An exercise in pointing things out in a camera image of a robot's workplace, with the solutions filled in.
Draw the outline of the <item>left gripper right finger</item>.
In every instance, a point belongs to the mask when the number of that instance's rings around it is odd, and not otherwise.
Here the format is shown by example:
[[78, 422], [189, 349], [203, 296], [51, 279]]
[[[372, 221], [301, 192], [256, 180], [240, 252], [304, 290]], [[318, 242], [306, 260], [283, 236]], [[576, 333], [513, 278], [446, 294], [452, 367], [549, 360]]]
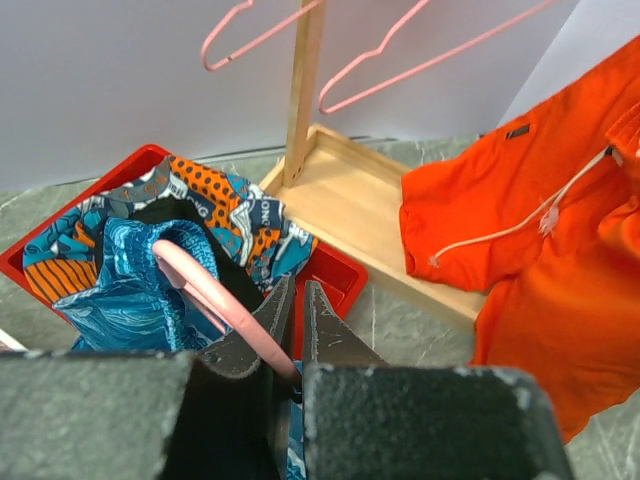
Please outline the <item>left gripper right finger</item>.
[[356, 368], [388, 366], [337, 315], [322, 285], [317, 281], [307, 281], [305, 284], [303, 330], [304, 365], [322, 363]]

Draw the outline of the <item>blue leaf-print shorts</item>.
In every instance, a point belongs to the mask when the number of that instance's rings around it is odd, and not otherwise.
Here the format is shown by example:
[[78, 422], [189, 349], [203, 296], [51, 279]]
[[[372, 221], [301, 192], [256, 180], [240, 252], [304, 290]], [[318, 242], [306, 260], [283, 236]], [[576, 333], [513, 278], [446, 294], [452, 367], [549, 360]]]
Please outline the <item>blue leaf-print shorts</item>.
[[[181, 247], [219, 281], [212, 249], [195, 223], [170, 220], [147, 225], [111, 218], [104, 229], [96, 285], [55, 303], [79, 331], [84, 348], [187, 353], [194, 362], [200, 351], [233, 331], [222, 323], [220, 332], [182, 290], [171, 285], [152, 251], [158, 240]], [[295, 281], [285, 276], [256, 310], [249, 311], [288, 356], [294, 297]]]

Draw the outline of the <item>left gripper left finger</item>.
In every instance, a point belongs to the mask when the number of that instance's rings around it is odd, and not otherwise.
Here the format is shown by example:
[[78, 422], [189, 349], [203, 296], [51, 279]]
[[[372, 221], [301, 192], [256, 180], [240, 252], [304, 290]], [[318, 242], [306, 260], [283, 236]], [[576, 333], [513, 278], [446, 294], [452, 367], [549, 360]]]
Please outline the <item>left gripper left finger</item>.
[[283, 479], [291, 385], [232, 331], [195, 357], [167, 447], [167, 479]]

